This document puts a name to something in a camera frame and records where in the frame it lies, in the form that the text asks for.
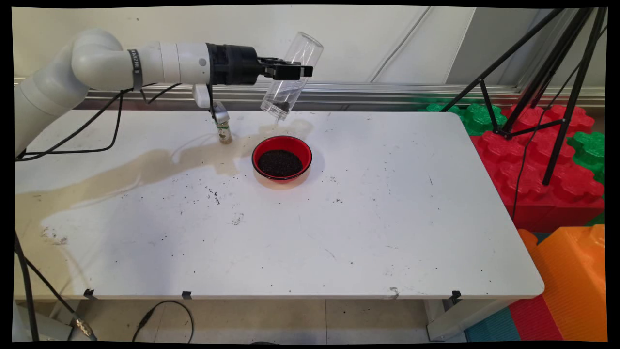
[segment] clear plastic cup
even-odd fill
[[[287,63],[299,62],[301,65],[316,67],[323,52],[323,45],[310,35],[298,32],[284,57]],[[278,120],[286,119],[309,78],[301,80],[273,81],[263,98],[260,108],[275,116]]]

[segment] electrical cord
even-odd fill
[[[78,154],[78,153],[97,153],[97,152],[104,152],[110,148],[112,148],[114,146],[114,143],[116,143],[116,137],[118,135],[118,128],[120,126],[120,114],[121,111],[123,109],[123,95],[125,93],[120,93],[119,98],[118,98],[118,115],[117,115],[117,124],[116,127],[114,128],[114,136],[112,137],[112,142],[110,143],[110,145],[108,145],[105,148],[99,148],[99,149],[87,149],[87,150],[57,150],[54,152],[50,152],[48,154]],[[26,156],[26,155],[46,155],[45,152],[24,152],[22,154],[20,154],[20,157]],[[28,160],[34,160],[33,158],[26,158],[24,160],[20,160],[20,161],[28,161]]]
[[[153,98],[151,98],[151,100],[150,100],[150,101],[148,101],[148,102],[146,101],[146,96],[144,95],[144,91],[142,91],[142,89],[140,89],[140,94],[142,95],[142,99],[144,99],[144,103],[146,103],[146,104],[148,105],[148,104],[153,103],[153,101],[154,101],[154,100],[156,100],[157,98],[159,98],[159,96],[161,96],[162,94],[164,94],[164,93],[166,93],[166,92],[170,91],[171,89],[173,89],[173,88],[177,87],[178,85],[181,85],[181,84],[174,84],[174,85],[172,85],[172,86],[170,86],[170,87],[166,88],[165,90],[163,90],[163,91],[161,91],[160,93],[156,94],[156,95],[155,95]]]
[[[156,100],[158,97],[160,97],[161,95],[163,95],[164,93],[170,91],[171,89],[177,87],[178,85],[181,84],[175,84],[172,85],[168,88],[166,88],[165,90],[161,91],[160,93],[158,93],[157,95],[155,95],[153,98],[151,98],[150,101],[146,102],[146,98],[144,96],[144,92],[142,91],[142,89],[140,89],[140,93],[142,94],[144,101],[147,104],[151,104],[154,100]],[[94,116],[92,116],[84,125],[82,125],[79,129],[77,129],[77,131],[73,132],[71,135],[69,135],[68,137],[66,137],[65,139],[63,139],[62,141],[58,142],[56,145],[52,146],[51,148],[49,148],[48,150],[45,150],[44,152],[26,152],[25,150],[15,159],[15,161],[30,161],[30,160],[35,160],[38,158],[41,158],[45,155],[49,155],[49,154],[73,154],[73,153],[95,153],[95,152],[104,152],[110,148],[112,148],[114,146],[114,143],[116,142],[117,139],[117,135],[118,135],[118,128],[120,126],[120,116],[123,110],[123,95],[126,94],[127,92],[131,91],[132,89],[125,89],[123,91],[120,91],[116,96],[114,96],[111,100],[108,101],[108,103],[106,103],[103,108],[101,108],[99,110],[99,112],[97,112]],[[110,145],[108,145],[105,148],[100,148],[100,149],[90,149],[90,150],[59,150],[59,151],[55,151],[55,149],[57,149],[58,147],[62,146],[63,144],[65,144],[66,142],[68,142],[69,140],[71,140],[73,137],[77,136],[80,132],[82,132],[86,127],[88,127],[93,121],[95,121],[101,114],[103,114],[103,112],[110,106],[112,105],[112,103],[114,103],[116,100],[119,100],[118,102],[118,115],[117,115],[117,123],[116,123],[116,127],[114,129],[114,136],[112,137],[112,142],[110,143]],[[27,155],[33,155],[31,157],[28,158],[24,158],[24,156]],[[26,293],[26,303],[27,303],[27,310],[28,310],[28,318],[29,318],[29,322],[30,322],[30,332],[32,335],[32,340],[34,342],[39,342],[39,336],[38,336],[38,327],[37,327],[37,319],[35,316],[35,311],[34,311],[34,301],[33,301],[33,297],[32,297],[32,285],[30,283],[30,274],[28,272],[28,266],[32,269],[32,271],[35,272],[35,274],[37,274],[37,276],[43,281],[43,283],[45,283],[45,285],[50,289],[50,291],[54,294],[54,296],[60,301],[60,303],[62,303],[62,305],[67,308],[67,310],[70,311],[71,315],[76,319],[76,325],[82,330],[82,332],[84,333],[84,335],[86,335],[90,340],[92,341],[96,341],[97,337],[94,335],[91,327],[89,326],[89,324],[85,321],[83,321],[78,314],[75,312],[75,310],[73,310],[73,308],[60,296],[60,294],[58,294],[58,292],[56,292],[56,290],[54,289],[54,287],[50,284],[50,282],[43,276],[43,274],[41,274],[41,272],[28,260],[26,259],[26,257],[24,256],[24,252],[22,251],[22,247],[19,243],[19,238],[17,236],[17,231],[14,229],[15,232],[15,244],[14,244],[14,251],[17,254],[17,257],[19,259],[19,264],[20,267],[22,269],[22,275],[24,277],[24,290]]]
[[[17,255],[19,256],[20,253],[18,251],[20,251],[20,247],[18,248],[17,243],[14,246],[14,250],[17,253]],[[77,326],[82,330],[82,332],[92,341],[97,341],[97,337],[94,335],[91,327],[88,325],[88,323],[86,323],[85,321],[83,321],[79,316],[78,313],[73,310],[73,308],[60,296],[60,294],[58,294],[58,292],[56,292],[56,290],[54,289],[54,287],[50,284],[50,282],[43,276],[43,274],[41,274],[41,272],[37,269],[36,266],[34,266],[34,264],[32,264],[32,262],[30,262],[28,260],[28,258],[26,258],[24,256],[24,261],[25,264],[27,266],[30,267],[30,269],[32,269],[32,271],[35,272],[35,274],[41,279],[41,281],[43,281],[43,283],[47,286],[48,289],[50,289],[50,291],[54,294],[54,296],[57,298],[57,300],[60,301],[60,303],[67,308],[67,310],[69,310],[69,312],[71,313],[71,315],[73,316],[74,319],[76,319],[76,324]],[[29,298],[28,291],[26,291],[26,299]]]
[[[598,38],[596,38],[596,40],[598,41],[598,39],[601,38],[601,36],[603,36],[603,34],[605,33],[605,30],[607,30],[607,25],[601,29],[600,34],[598,34]],[[562,93],[562,90],[564,90],[564,88],[566,87],[566,85],[569,83],[570,79],[573,77],[573,75],[577,72],[577,70],[579,69],[579,67],[581,66],[582,61],[579,61],[579,63],[577,63],[577,66],[575,67],[575,69],[573,69],[573,72],[571,72],[571,74],[569,75],[569,77],[566,79],[566,81],[564,81],[564,84],[562,85],[562,87],[560,88],[560,90],[556,93],[555,97],[553,97],[553,99],[551,99],[551,102],[549,102],[549,104],[547,104],[547,106],[545,107],[545,109],[542,111],[540,118],[538,119],[538,123],[536,124],[536,127],[534,128],[534,130],[532,131],[532,136],[530,136],[529,140],[527,143],[525,143],[525,147],[523,149],[523,160],[521,161],[521,170],[519,171],[519,175],[516,178],[516,188],[515,188],[515,202],[513,204],[512,207],[512,221],[515,221],[515,214],[516,214],[516,202],[519,196],[519,182],[521,181],[521,175],[523,174],[523,168],[525,167],[525,156],[527,155],[528,152],[528,146],[529,144],[532,142],[532,139],[534,139],[534,135],[536,135],[536,131],[538,131],[538,127],[540,127],[541,122],[543,121],[543,116],[544,114],[551,108],[551,106],[553,105],[553,103],[556,101],[556,99],[560,96],[560,93]]]
[[[71,140],[73,137],[77,136],[80,132],[82,132],[86,127],[88,127],[88,125],[90,125],[93,121],[97,120],[97,118],[104,113],[104,111],[106,109],[108,109],[108,107],[114,103],[118,98],[121,98],[125,93],[131,91],[131,89],[126,89],[123,91],[120,91],[116,96],[114,96],[111,100],[108,101],[108,103],[106,103],[104,105],[103,108],[101,108],[101,110],[99,110],[94,116],[92,116],[84,125],[82,125],[79,129],[77,129],[77,131],[73,132],[71,135],[67,136],[65,139],[63,139],[62,141],[56,143],[56,145],[52,146],[51,148],[49,148],[48,150],[45,150],[44,152],[33,152],[30,154],[33,154],[34,156],[31,156],[29,158],[16,158],[15,161],[30,161],[30,160],[36,160],[38,158],[41,158],[45,155],[48,154],[52,154],[54,153],[54,150],[56,150],[58,147],[60,147],[61,145],[65,144],[66,142],[68,142],[69,140]],[[90,150],[83,150],[83,151],[75,151],[75,150],[71,150],[71,152],[82,152],[82,153],[88,153],[91,152]]]
[[[22,245],[19,243],[19,237],[17,237],[17,230],[15,230],[15,252],[17,253],[17,259],[19,259],[19,265],[22,268],[22,275],[24,277],[24,291],[26,293],[26,308],[28,310],[28,320],[30,321],[30,334],[33,342],[39,341],[37,318],[35,317],[35,303],[32,299],[32,286],[30,285],[30,274],[28,273],[28,267],[26,266],[26,257],[24,251],[22,251]]]
[[[146,96],[144,95],[144,91],[142,89],[140,89],[140,93],[142,94],[142,98],[144,99],[144,102],[146,104],[151,104],[153,101],[155,101],[157,98],[161,97],[164,93],[170,91],[171,89],[179,86],[181,84],[174,84],[168,88],[166,88],[165,90],[161,91],[160,93],[157,93],[153,98],[151,98],[149,101],[146,100]],[[116,139],[117,139],[117,135],[118,135],[118,129],[120,126],[120,116],[122,113],[122,109],[123,109],[123,95],[130,92],[132,89],[125,89],[123,91],[120,91],[116,96],[114,96],[111,100],[109,100],[108,103],[106,103],[103,108],[101,108],[101,110],[99,110],[99,112],[97,112],[93,117],[91,117],[90,120],[88,120],[82,127],[80,127],[77,131],[73,132],[71,135],[69,135],[68,137],[66,137],[65,139],[63,139],[62,141],[58,142],[56,145],[54,145],[53,147],[51,147],[50,149],[44,151],[44,152],[22,152],[16,159],[15,161],[30,161],[30,160],[36,160],[38,158],[41,158],[45,155],[49,155],[49,154],[78,154],[78,153],[97,153],[97,152],[104,152],[106,150],[109,150],[110,148],[112,148],[114,146],[114,144],[116,143]],[[116,122],[116,127],[114,129],[114,135],[112,137],[112,142],[110,143],[110,145],[108,145],[107,147],[104,148],[99,148],[99,149],[87,149],[87,150],[57,150],[55,151],[56,148],[60,147],[62,144],[65,144],[66,142],[68,142],[69,140],[71,140],[73,137],[77,136],[80,132],[82,132],[86,127],[88,127],[88,125],[90,125],[93,121],[95,121],[101,114],[103,114],[103,112],[110,106],[112,105],[112,103],[114,103],[114,101],[116,101],[118,99],[118,115],[117,115],[117,122]]]
[[[136,329],[136,333],[133,334],[133,338],[131,339],[132,342],[136,341],[136,337],[138,336],[138,332],[140,332],[140,330],[146,325],[146,323],[149,321],[149,319],[151,318],[151,316],[153,315],[153,312],[155,311],[155,308],[157,308],[160,304],[163,303],[174,303],[174,304],[178,304],[180,306],[183,307],[183,309],[185,309],[185,311],[187,312],[187,315],[190,316],[190,321],[192,323],[192,332],[190,334],[190,339],[187,341],[187,343],[190,343],[192,341],[193,338],[193,332],[194,332],[194,323],[193,323],[193,316],[192,316],[192,312],[190,312],[190,310],[184,306],[183,304],[181,304],[180,302],[177,301],[161,301],[157,304],[155,304],[154,307],[151,308],[151,310],[149,310],[144,317],[142,318],[142,320],[140,320],[140,323],[138,324],[138,328]]]

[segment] floor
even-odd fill
[[[413,300],[181,300],[192,312],[192,343],[428,343],[426,312]],[[82,301],[78,312],[103,341],[129,342],[158,301]],[[137,342],[186,342],[191,323],[177,304],[157,307]],[[87,340],[74,330],[71,340]],[[466,342],[463,333],[447,342]]]

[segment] tripod leg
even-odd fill
[[[458,101],[461,100],[469,91],[471,91],[480,79],[486,78],[493,70],[495,70],[498,66],[500,66],[508,57],[510,57],[513,53],[515,53],[524,43],[526,43],[529,39],[531,39],[536,33],[538,33],[547,23],[549,23],[553,18],[556,18],[560,12],[564,9],[553,9],[545,18],[543,18],[538,24],[536,24],[527,34],[525,34],[522,38],[519,39],[511,48],[508,49],[500,58],[498,58],[490,67],[488,67],[485,71],[482,72],[474,81],[471,82],[464,90],[461,91],[450,103],[446,104],[445,107],[441,110],[442,112],[447,112],[448,109],[452,108]]]
[[[588,38],[588,43],[586,44],[585,51],[583,53],[581,65],[579,66],[577,77],[575,78],[573,88],[570,92],[569,101],[566,104],[566,111],[564,112],[564,118],[562,119],[564,122],[560,126],[560,131],[557,134],[556,143],[553,147],[553,151],[551,152],[549,164],[547,165],[547,171],[545,172],[544,178],[542,179],[543,185],[547,186],[551,181],[553,170],[556,167],[557,157],[560,154],[562,144],[564,144],[564,137],[566,136],[566,131],[568,131],[569,129],[570,120],[573,116],[575,105],[577,104],[577,98],[579,97],[579,92],[581,91],[581,87],[583,85],[583,79],[585,78],[585,74],[588,71],[588,66],[590,65],[590,60],[592,59],[592,55],[594,54],[594,48],[596,47],[596,41],[603,26],[606,12],[607,7],[599,7],[596,12],[596,18],[594,20],[594,25],[592,26],[592,31],[590,32],[590,37]]]
[[[579,36],[579,33],[583,29],[583,26],[585,25],[587,20],[588,20],[587,17],[583,18],[579,29],[573,33],[573,36],[572,38],[570,38],[570,41],[568,42],[568,44],[564,47],[563,51],[559,54],[557,59],[553,62],[553,65],[551,66],[551,69],[549,70],[549,74],[545,77],[545,80],[542,83],[542,87],[538,89],[538,91],[536,92],[536,95],[532,99],[529,105],[530,108],[534,108],[536,107],[536,105],[538,105],[538,102],[541,100],[545,90],[547,89],[547,87],[549,87],[549,83],[551,82],[551,79],[553,79],[553,76],[556,74],[557,69],[560,67],[560,64],[562,64],[562,61],[564,61],[564,57],[566,57],[566,54],[568,54],[568,52],[570,51],[571,46],[575,42],[575,39],[577,38],[577,36]]]
[[[532,98],[532,95],[534,94],[535,90],[537,90],[539,86],[543,83],[545,76],[549,74],[549,71],[552,65],[560,57],[560,54],[564,51],[565,47],[568,46],[568,48],[570,48],[570,44],[572,44],[571,39],[574,39],[574,35],[576,36],[579,34],[583,26],[582,25],[583,22],[585,22],[585,19],[587,19],[587,17],[590,15],[591,12],[592,12],[592,8],[590,7],[581,8],[577,11],[577,14],[570,21],[569,26],[566,28],[566,30],[564,31],[564,33],[558,40],[557,44],[555,45],[553,50],[551,50],[551,53],[549,54],[545,62],[542,64],[541,69],[538,71],[538,73],[536,73],[536,76],[534,77],[532,82],[529,84],[529,86],[525,88],[525,90],[523,91],[523,94],[521,94],[521,97],[516,104],[515,110],[512,112],[512,114],[510,114],[510,117],[508,118],[508,120],[506,121],[506,124],[504,124],[502,128],[504,132],[506,133],[510,132],[510,130],[512,129],[512,125],[516,122],[519,115],[521,115],[521,112],[523,112],[525,105],[529,103],[529,100]]]

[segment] robotic arm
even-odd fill
[[[89,88],[140,90],[153,83],[253,85],[312,76],[311,66],[258,57],[252,47],[152,42],[123,50],[110,33],[78,34],[54,60],[14,89],[15,157],[54,120],[80,104]]]

